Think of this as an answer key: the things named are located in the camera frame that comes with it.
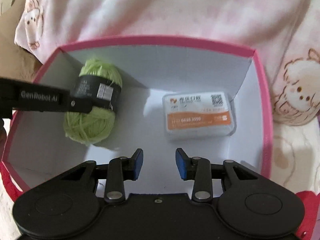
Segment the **white orange card box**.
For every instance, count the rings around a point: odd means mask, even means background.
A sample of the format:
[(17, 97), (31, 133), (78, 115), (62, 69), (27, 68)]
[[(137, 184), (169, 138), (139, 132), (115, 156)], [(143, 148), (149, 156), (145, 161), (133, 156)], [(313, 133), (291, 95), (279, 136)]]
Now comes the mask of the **white orange card box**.
[(223, 91), (167, 94), (162, 105), (171, 140), (224, 137), (236, 127), (228, 94)]

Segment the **red bear bed sheet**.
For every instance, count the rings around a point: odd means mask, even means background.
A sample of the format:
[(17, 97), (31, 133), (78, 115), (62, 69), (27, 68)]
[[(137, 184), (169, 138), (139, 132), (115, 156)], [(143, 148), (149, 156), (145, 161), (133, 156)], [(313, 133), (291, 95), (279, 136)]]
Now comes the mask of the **red bear bed sheet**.
[[(274, 123), (271, 179), (297, 193), (306, 207), (298, 232), (301, 239), (319, 239), (319, 120), (302, 126)], [(1, 166), (1, 239), (17, 239), (12, 218), (14, 200), (21, 189)]]

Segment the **green yarn ball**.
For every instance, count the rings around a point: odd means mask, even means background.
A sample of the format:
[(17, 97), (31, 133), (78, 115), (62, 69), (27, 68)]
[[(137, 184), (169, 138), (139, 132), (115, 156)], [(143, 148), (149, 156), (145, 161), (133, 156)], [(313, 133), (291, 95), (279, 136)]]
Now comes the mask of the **green yarn ball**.
[(73, 90), (76, 98), (92, 103), (89, 113), (67, 112), (65, 135), (81, 144), (96, 144), (112, 132), (123, 81), (114, 64), (89, 59), (81, 68)]

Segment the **pink cartoon pillow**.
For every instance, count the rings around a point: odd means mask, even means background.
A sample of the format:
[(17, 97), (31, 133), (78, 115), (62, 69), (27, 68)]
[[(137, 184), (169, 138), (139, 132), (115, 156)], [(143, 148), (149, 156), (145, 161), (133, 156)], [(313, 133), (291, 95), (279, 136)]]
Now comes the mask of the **pink cartoon pillow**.
[(274, 119), (303, 125), (319, 112), (319, 0), (25, 0), (14, 41), (44, 62), (63, 44), (131, 35), (255, 48)]

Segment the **pink cardboard box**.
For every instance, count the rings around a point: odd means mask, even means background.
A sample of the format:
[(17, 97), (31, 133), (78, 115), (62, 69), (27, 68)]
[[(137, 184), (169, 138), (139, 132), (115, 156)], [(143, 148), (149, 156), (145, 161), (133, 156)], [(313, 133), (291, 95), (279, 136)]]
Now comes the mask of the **pink cardboard box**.
[[(233, 159), (265, 177), (271, 173), (273, 125), (263, 65), (255, 49), (198, 38), (127, 36), (61, 46), (38, 71), (35, 82), (72, 89), (81, 67), (100, 59), (123, 78), (116, 125), (104, 141), (85, 146), (65, 136), (63, 113), (18, 112), (2, 155), (3, 185), (12, 200), (86, 160), (108, 163), (144, 151), (136, 182), (127, 192), (191, 192), (180, 179), (175, 150), (214, 163)], [(235, 118), (225, 137), (171, 141), (165, 131), (163, 96), (225, 92)]]

